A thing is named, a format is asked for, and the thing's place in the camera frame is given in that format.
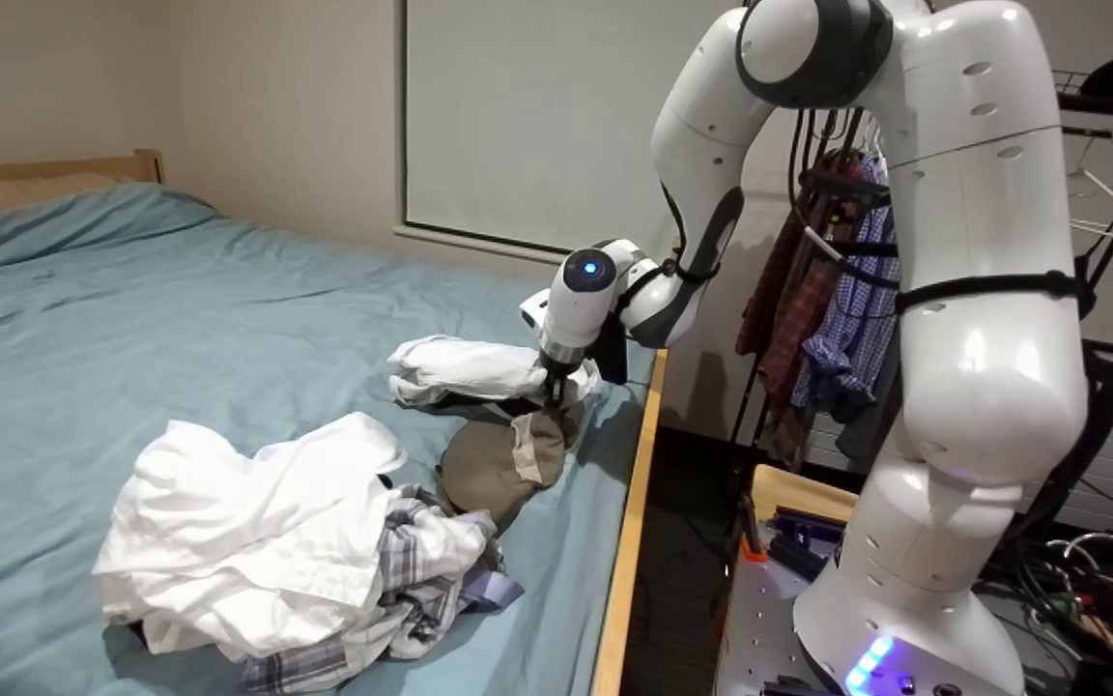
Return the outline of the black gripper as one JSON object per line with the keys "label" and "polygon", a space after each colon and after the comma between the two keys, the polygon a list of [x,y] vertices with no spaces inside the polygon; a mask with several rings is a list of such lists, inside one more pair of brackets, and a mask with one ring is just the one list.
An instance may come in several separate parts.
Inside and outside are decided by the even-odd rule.
{"label": "black gripper", "polygon": [[567,379],[573,379],[573,365],[555,365],[555,361],[541,361],[541,366],[544,366],[544,396],[565,396],[565,388],[567,388]]}

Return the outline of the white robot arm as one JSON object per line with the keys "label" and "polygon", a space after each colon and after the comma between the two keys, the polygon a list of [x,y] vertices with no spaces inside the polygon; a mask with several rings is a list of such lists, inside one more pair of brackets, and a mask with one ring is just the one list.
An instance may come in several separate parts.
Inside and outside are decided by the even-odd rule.
{"label": "white robot arm", "polygon": [[897,238],[900,415],[840,552],[793,603],[846,696],[1025,696],[974,580],[1086,425],[1078,283],[1051,63],[1020,0],[747,0],[654,122],[681,244],[582,249],[522,303],[553,375],[600,344],[672,344],[743,216],[743,160],[782,107],[877,118]]}

